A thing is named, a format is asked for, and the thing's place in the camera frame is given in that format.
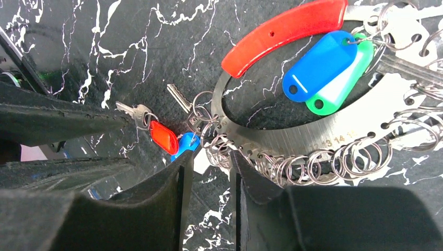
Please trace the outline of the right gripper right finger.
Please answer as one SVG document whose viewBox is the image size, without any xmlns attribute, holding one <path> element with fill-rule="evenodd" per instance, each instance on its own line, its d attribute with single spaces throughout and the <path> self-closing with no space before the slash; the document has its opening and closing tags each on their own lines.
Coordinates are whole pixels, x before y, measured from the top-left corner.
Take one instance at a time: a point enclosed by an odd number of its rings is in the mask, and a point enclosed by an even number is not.
<svg viewBox="0 0 443 251">
<path fill-rule="evenodd" d="M 396 187 L 290 186 L 231 159 L 236 250 L 442 250 L 423 202 Z"/>
</svg>

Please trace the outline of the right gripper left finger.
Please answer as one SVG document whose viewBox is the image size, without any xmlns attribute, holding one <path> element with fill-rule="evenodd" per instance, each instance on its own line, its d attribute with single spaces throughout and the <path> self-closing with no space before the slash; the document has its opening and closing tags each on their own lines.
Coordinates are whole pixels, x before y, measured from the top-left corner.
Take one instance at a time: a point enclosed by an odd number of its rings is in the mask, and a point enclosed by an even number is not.
<svg viewBox="0 0 443 251">
<path fill-rule="evenodd" d="M 75 189 L 1 188 L 1 250 L 180 250 L 193 153 Z"/>
</svg>

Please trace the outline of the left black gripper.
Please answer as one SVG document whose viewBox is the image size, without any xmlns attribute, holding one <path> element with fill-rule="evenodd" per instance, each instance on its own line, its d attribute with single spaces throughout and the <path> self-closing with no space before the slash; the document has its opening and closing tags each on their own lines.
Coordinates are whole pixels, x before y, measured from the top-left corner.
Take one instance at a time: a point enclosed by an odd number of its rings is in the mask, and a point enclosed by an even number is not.
<svg viewBox="0 0 443 251">
<path fill-rule="evenodd" d="M 38 146 L 85 135 L 107 133 L 133 123 L 133 119 L 123 112 L 49 97 L 48 95 L 51 95 L 49 87 L 3 28 L 1 28 L 2 72 L 5 72 L 18 86 L 1 83 L 1 139 L 3 140 L 26 146 Z"/>
</svg>

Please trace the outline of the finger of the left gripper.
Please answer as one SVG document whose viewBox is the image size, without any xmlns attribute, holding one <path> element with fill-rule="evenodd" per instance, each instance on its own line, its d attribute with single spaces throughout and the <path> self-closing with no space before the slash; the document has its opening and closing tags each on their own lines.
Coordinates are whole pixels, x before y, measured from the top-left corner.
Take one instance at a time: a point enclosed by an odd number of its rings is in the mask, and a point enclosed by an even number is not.
<svg viewBox="0 0 443 251">
<path fill-rule="evenodd" d="M 94 157 L 9 162 L 1 165 L 2 189 L 80 188 L 133 168 L 127 158 Z"/>
</svg>

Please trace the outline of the metal keyring with red handle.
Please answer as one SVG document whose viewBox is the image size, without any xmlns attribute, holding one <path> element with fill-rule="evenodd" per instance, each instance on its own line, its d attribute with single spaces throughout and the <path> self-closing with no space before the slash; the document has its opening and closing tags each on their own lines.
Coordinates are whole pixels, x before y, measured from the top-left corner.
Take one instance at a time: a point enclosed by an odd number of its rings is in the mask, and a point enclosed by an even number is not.
<svg viewBox="0 0 443 251">
<path fill-rule="evenodd" d="M 426 151 L 442 142 L 442 74 L 434 38 L 422 20 L 442 6 L 418 9 L 398 1 L 375 6 L 314 1 L 287 10 L 244 36 L 224 57 L 212 92 L 201 146 L 209 161 L 228 169 L 238 151 L 259 173 L 287 185 L 333 185 L 377 173 L 399 146 Z M 304 103 L 320 120 L 279 130 L 233 122 L 224 90 L 268 53 L 298 39 L 322 38 L 283 75 L 285 96 Z"/>
</svg>

